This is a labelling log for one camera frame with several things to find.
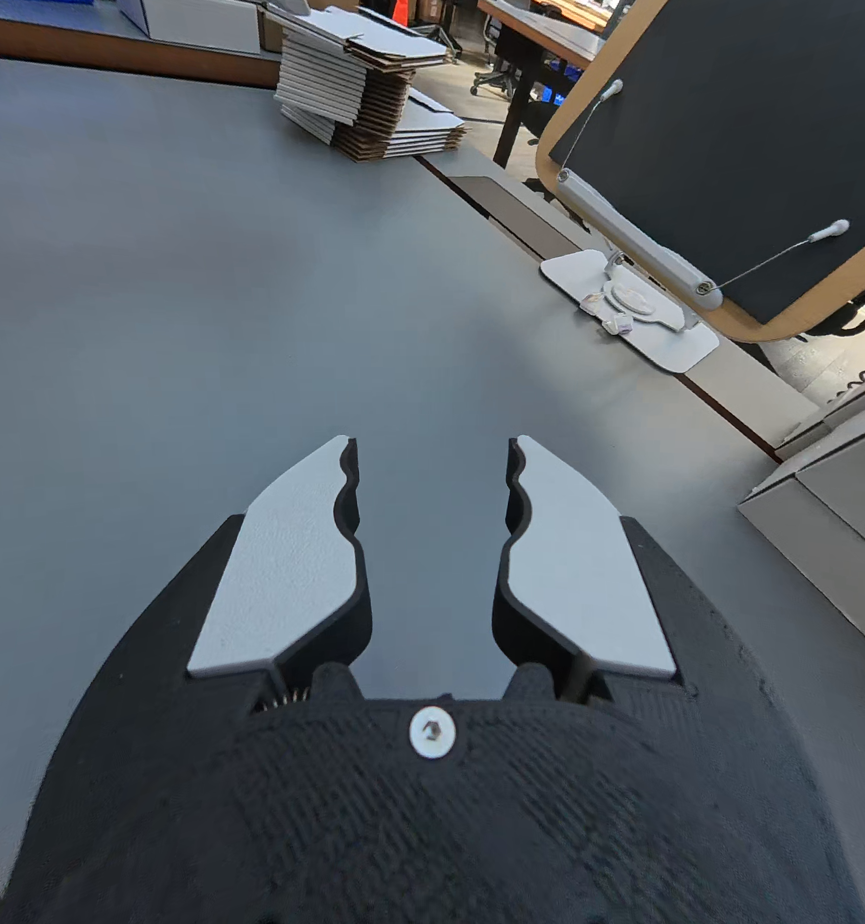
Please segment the black wood-framed divider panel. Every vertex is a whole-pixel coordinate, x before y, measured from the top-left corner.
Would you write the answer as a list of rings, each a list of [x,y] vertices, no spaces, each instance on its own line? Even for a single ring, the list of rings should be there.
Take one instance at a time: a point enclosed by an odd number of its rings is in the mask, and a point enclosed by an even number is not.
[[[865,1],[634,2],[536,156],[719,284],[728,338],[865,329]]]

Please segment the blue storage bin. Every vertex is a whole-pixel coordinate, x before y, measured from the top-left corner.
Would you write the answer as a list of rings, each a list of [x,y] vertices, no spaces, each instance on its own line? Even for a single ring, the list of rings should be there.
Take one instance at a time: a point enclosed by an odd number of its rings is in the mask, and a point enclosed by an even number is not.
[[[582,68],[560,59],[552,59],[544,63],[542,66],[542,90],[539,100],[560,106],[577,84],[583,72]]]

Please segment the stack of flat cardboard sheets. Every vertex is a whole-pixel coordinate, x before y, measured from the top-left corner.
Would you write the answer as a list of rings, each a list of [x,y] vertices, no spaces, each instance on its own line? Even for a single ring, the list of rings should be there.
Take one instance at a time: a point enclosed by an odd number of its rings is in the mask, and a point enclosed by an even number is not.
[[[282,114],[357,163],[458,149],[465,122],[413,86],[447,48],[369,8],[268,2],[282,30]]]

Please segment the small clear wrapper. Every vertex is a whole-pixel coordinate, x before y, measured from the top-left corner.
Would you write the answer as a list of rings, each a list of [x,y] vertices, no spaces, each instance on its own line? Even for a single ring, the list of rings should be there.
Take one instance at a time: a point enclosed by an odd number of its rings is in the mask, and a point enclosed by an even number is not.
[[[585,295],[578,306],[597,320],[608,334],[624,336],[633,331],[633,315],[614,302],[610,291],[603,290]]]

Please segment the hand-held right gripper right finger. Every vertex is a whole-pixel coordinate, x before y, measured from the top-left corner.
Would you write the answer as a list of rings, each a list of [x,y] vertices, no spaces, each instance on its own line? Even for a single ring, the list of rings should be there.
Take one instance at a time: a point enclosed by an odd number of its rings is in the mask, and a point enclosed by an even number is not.
[[[532,437],[510,439],[509,491],[491,630],[516,667],[537,664],[554,697],[611,698],[606,678],[672,684],[678,665],[622,515]]]

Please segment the white carton with blue side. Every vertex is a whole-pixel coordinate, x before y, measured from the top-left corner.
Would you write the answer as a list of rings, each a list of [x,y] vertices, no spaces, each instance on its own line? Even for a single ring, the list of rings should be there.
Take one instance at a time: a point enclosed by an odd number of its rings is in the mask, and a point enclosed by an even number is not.
[[[258,6],[244,1],[117,1],[149,39],[259,54]]]

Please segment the wooden-top table with black legs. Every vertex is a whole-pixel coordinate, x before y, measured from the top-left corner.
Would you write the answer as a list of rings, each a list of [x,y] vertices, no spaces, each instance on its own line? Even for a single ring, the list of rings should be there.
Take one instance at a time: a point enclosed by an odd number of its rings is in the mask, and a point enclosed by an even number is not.
[[[605,40],[572,22],[538,15],[507,2],[479,1],[477,6],[500,23],[495,55],[518,77],[493,156],[498,167],[506,168],[534,86],[556,83],[562,94],[568,93],[573,83],[565,77],[565,67],[585,70]]]

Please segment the white folded cardboard box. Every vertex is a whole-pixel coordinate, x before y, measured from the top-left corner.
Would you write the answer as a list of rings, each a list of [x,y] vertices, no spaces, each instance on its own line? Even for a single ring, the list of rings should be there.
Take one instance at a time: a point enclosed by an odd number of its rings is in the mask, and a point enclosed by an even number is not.
[[[739,512],[865,636],[865,539],[796,479],[785,463]]]
[[[842,396],[832,399],[787,434],[774,450],[785,461],[865,410],[865,382],[849,388]]]
[[[865,539],[865,412],[809,451],[796,479]]]

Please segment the white metal panel stand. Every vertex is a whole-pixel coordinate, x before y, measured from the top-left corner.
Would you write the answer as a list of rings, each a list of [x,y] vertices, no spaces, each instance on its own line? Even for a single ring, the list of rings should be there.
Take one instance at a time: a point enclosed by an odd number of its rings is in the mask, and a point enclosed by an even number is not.
[[[723,304],[716,283],[649,237],[567,167],[558,174],[557,192],[606,239],[610,251],[592,248],[543,260],[542,275],[577,306],[585,295],[610,291],[614,302],[633,315],[634,328],[624,336],[605,333],[665,372],[688,372],[712,353],[718,336],[701,316]]]

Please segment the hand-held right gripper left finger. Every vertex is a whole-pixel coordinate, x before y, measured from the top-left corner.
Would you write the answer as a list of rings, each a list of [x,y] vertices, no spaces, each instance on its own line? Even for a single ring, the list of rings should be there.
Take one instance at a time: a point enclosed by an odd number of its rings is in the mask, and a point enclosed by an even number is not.
[[[298,461],[243,516],[186,665],[193,680],[257,672],[280,697],[368,647],[372,609],[357,537],[357,440],[339,435]]]

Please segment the black office chair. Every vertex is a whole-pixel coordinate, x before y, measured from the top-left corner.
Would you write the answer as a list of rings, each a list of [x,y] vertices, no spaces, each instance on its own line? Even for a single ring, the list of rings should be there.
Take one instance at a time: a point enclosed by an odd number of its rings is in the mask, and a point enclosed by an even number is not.
[[[499,39],[499,29],[494,20],[485,20],[483,30],[484,52],[486,63],[490,70],[476,72],[469,89],[471,96],[476,97],[482,87],[490,88],[504,94],[510,102],[518,87],[517,68],[496,55],[496,44]]]

